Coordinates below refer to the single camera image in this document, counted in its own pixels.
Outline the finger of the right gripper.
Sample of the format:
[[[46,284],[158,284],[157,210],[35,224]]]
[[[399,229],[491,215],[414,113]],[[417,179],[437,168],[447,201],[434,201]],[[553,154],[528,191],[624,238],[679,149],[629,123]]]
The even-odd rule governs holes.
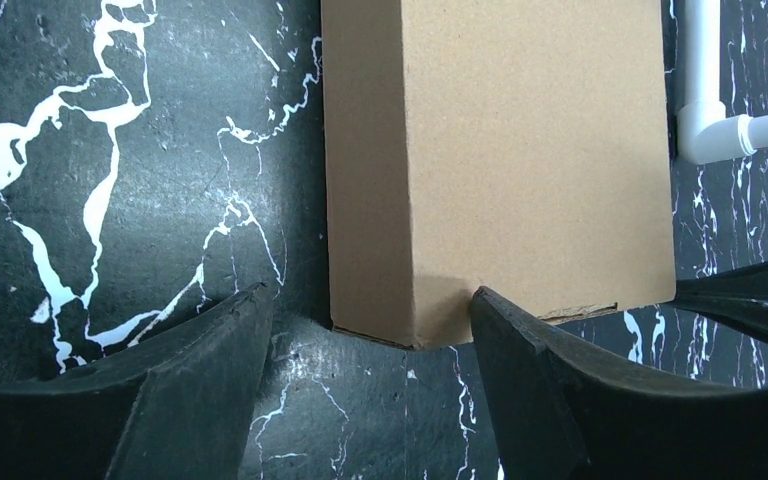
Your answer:
[[[699,314],[768,344],[768,261],[676,282],[669,306]]]

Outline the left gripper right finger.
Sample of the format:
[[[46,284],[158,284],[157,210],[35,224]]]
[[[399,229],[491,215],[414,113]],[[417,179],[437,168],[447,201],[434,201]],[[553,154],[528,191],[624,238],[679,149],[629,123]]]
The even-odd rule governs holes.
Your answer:
[[[633,362],[487,287],[470,320],[507,478],[768,479],[768,388]]]

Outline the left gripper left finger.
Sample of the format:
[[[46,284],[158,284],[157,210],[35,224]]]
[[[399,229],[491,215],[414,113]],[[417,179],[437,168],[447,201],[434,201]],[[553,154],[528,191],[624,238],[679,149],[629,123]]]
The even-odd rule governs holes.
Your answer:
[[[273,318],[257,283],[48,381],[0,385],[0,479],[234,479]]]

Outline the brown cardboard box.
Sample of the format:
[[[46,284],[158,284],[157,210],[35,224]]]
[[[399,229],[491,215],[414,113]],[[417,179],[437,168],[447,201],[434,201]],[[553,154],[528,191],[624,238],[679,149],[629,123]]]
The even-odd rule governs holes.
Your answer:
[[[676,290],[657,1],[325,1],[330,317],[465,343],[487,286],[539,319]]]

